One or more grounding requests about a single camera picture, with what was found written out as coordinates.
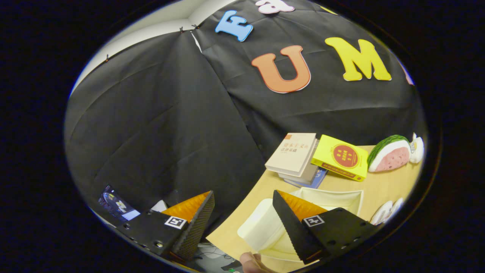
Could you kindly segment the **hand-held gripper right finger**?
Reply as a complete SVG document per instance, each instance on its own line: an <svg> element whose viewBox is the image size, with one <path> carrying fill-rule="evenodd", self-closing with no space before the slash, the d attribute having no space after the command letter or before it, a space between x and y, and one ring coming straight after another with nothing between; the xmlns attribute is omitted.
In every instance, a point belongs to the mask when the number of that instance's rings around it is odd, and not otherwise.
<svg viewBox="0 0 485 273"><path fill-rule="evenodd" d="M327 210L280 190L274 190L272 206L305 265L342 256L379 230L346 209Z"/></svg>

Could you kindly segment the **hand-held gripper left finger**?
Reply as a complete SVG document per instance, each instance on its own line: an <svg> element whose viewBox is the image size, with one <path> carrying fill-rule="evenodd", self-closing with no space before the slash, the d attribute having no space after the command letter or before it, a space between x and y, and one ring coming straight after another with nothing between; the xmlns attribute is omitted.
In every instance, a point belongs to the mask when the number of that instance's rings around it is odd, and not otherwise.
<svg viewBox="0 0 485 273"><path fill-rule="evenodd" d="M152 209L117 226L127 239L164 259L190 261L201 241L215 206L208 191L163 212Z"/></svg>

